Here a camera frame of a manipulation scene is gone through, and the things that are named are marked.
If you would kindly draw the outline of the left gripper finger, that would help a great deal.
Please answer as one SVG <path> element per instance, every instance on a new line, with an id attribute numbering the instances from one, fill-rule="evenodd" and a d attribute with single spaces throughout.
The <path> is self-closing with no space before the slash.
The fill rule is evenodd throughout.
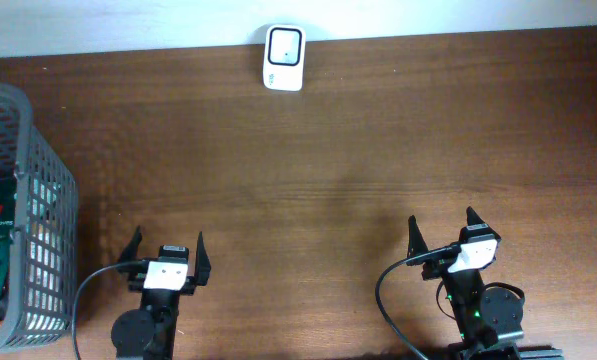
<path id="1" fill-rule="evenodd" d="M 124 247 L 117 260 L 117 265 L 119 266 L 117 271 L 119 273 L 131 272 L 132 268 L 139 263 L 139 260 L 137 259 L 137 253 L 141 241 L 142 230 L 140 226 L 137 226 L 131 237 L 131 240 Z"/>
<path id="2" fill-rule="evenodd" d="M 196 286 L 206 286 L 211 272 L 211 263 L 207 254 L 203 233 L 200 232 L 197 239 L 196 253 L 195 253 L 195 267 L 194 279 Z"/>

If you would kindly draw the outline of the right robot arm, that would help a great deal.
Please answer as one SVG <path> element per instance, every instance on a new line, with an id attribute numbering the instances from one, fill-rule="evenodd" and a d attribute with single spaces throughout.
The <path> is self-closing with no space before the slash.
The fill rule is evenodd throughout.
<path id="1" fill-rule="evenodd" d="M 481 271 L 496 260 L 501 236 L 471 207 L 466 221 L 457 241 L 431 250 L 410 216 L 408 264 L 421 265 L 422 279 L 439 279 L 439 287 L 446 290 L 462 339 L 452 346 L 453 358 L 518 359 L 524 292 L 501 282 L 483 282 Z"/>

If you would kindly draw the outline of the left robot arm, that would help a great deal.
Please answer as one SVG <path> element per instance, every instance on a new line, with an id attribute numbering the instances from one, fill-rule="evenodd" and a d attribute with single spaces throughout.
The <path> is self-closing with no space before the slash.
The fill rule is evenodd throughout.
<path id="1" fill-rule="evenodd" d="M 171 359 L 174 355 L 180 298 L 192 296 L 208 283 L 211 263 L 203 235 L 196 241 L 195 258 L 184 246 L 162 245 L 158 255 L 140 259 L 142 232 L 137 228 L 119 258 L 119 272 L 128 290 L 141 295 L 139 307 L 114 322 L 111 341 L 118 359 Z"/>

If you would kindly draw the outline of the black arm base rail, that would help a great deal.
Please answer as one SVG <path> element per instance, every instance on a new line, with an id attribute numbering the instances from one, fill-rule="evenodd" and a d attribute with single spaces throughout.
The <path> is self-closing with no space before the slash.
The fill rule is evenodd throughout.
<path id="1" fill-rule="evenodd" d="M 551 347 L 519 348 L 515 345 L 500 349 L 488 349 L 468 356 L 465 351 L 454 351 L 450 360 L 564 360 L 561 349 Z"/>

